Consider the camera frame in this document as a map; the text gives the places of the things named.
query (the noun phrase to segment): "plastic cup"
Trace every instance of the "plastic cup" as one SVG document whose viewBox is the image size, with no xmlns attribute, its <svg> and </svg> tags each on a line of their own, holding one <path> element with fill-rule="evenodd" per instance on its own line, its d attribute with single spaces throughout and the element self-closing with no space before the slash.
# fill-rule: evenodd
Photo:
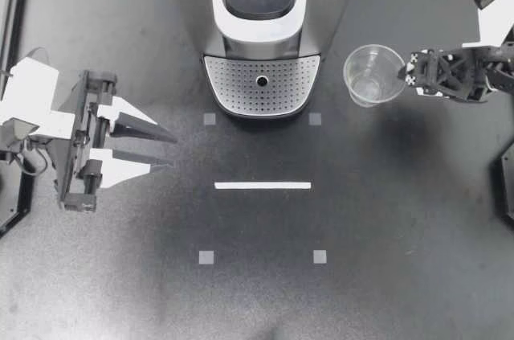
<svg viewBox="0 0 514 340">
<path fill-rule="evenodd" d="M 361 107 L 373 107 L 397 97 L 405 88 L 398 72 L 405 65 L 391 48 L 371 44 L 357 48 L 345 61 L 345 83 L 350 97 Z"/>
</svg>

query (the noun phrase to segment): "white tape strip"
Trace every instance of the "white tape strip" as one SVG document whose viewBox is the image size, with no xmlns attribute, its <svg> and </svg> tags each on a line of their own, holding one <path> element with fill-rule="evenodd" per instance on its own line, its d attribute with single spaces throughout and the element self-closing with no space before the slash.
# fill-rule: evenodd
<svg viewBox="0 0 514 340">
<path fill-rule="evenodd" d="M 217 190 L 310 190 L 310 182 L 215 182 Z"/>
</svg>

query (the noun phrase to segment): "black mat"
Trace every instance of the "black mat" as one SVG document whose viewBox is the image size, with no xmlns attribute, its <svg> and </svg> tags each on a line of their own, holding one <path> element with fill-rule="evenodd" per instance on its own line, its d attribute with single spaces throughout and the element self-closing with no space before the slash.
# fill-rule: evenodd
<svg viewBox="0 0 514 340">
<path fill-rule="evenodd" d="M 180 143 L 112 143 L 176 163 L 101 191 L 94 215 L 60 211 L 51 172 L 38 181 L 0 240 L 0 338 L 511 339 L 514 231 L 491 163 L 514 136 L 512 99 L 406 92 L 361 109 L 341 76 L 362 44 L 407 57 L 477 36 L 471 0 L 351 0 L 305 112 L 254 123 L 218 110 L 173 0 L 27 0 L 20 54 L 117 72 Z M 252 180 L 313 188 L 213 186 Z"/>
</svg>

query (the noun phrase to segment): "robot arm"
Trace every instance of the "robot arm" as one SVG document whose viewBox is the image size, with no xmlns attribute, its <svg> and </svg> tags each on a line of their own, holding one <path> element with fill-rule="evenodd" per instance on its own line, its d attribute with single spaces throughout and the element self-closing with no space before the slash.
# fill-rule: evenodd
<svg viewBox="0 0 514 340">
<path fill-rule="evenodd" d="M 494 91 L 514 95 L 514 0 L 474 0 L 480 41 L 453 51 L 415 52 L 400 71 L 418 95 L 480 103 Z"/>
<path fill-rule="evenodd" d="M 113 74 L 83 71 L 58 110 L 51 107 L 59 71 L 26 57 L 9 75 L 0 100 L 0 158 L 17 162 L 24 170 L 22 157 L 27 150 L 36 149 L 43 159 L 41 150 L 45 150 L 56 172 L 55 189 L 64 208 L 94 211 L 96 189 L 171 165 L 158 158 L 104 148 L 107 136 L 176 141 L 157 122 L 116 96 Z M 82 193 L 71 191 L 74 178 L 84 181 Z"/>
</svg>

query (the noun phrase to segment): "drip tray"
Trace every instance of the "drip tray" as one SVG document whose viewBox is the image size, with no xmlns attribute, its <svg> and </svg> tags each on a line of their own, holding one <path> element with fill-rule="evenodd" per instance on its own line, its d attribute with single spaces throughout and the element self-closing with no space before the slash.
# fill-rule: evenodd
<svg viewBox="0 0 514 340">
<path fill-rule="evenodd" d="M 250 61 L 204 57 L 210 86 L 227 112 L 241 117 L 285 117 L 308 101 L 320 57 Z"/>
</svg>

